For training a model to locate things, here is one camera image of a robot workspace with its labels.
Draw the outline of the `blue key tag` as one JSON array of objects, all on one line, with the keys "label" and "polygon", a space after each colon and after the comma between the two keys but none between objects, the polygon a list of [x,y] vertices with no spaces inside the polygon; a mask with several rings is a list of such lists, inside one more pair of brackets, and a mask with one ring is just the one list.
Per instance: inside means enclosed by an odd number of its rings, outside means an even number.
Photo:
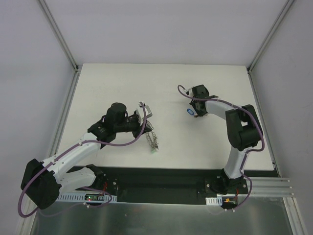
[{"label": "blue key tag", "polygon": [[187,109],[187,112],[188,112],[188,114],[190,114],[192,116],[194,115],[194,112],[191,109],[189,109],[189,108]]}]

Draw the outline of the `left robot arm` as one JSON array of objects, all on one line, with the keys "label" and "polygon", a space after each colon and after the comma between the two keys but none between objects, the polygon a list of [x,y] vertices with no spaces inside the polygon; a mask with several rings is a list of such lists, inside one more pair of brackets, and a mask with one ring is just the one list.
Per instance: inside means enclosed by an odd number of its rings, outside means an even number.
[{"label": "left robot arm", "polygon": [[118,133],[132,133],[134,140],[122,146],[133,144],[143,134],[152,131],[147,121],[152,115],[150,107],[143,102],[138,104],[132,115],[128,114],[123,103],[113,103],[106,114],[89,127],[69,149],[42,161],[32,159],[27,163],[18,206],[22,205],[25,195],[38,209],[44,210],[51,206],[61,193],[82,187],[99,190],[103,186],[104,174],[98,167],[89,164],[74,172],[70,172],[70,169],[105,146],[117,147],[113,141]]}]

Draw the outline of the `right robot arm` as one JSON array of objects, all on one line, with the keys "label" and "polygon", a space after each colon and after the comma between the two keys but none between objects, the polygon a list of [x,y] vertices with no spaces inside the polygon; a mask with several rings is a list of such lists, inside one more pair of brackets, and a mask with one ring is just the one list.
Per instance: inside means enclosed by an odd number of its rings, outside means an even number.
[{"label": "right robot arm", "polygon": [[186,91],[192,97],[190,105],[197,117],[216,115],[226,121],[227,137],[231,150],[220,176],[210,183],[213,192],[228,194],[244,184],[244,166],[248,152],[260,141],[263,131],[252,105],[237,106],[210,95],[204,85],[193,86]]}]

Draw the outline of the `metal key organizer ring disc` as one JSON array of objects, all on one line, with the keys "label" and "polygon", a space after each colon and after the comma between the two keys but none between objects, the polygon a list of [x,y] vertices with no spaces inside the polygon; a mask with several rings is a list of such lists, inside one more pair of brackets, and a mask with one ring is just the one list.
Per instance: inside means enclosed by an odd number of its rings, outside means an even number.
[{"label": "metal key organizer ring disc", "polygon": [[154,130],[152,132],[146,133],[145,137],[146,137],[147,143],[150,146],[151,150],[152,149],[158,149],[159,150],[158,139],[157,139],[157,135],[155,134]]}]

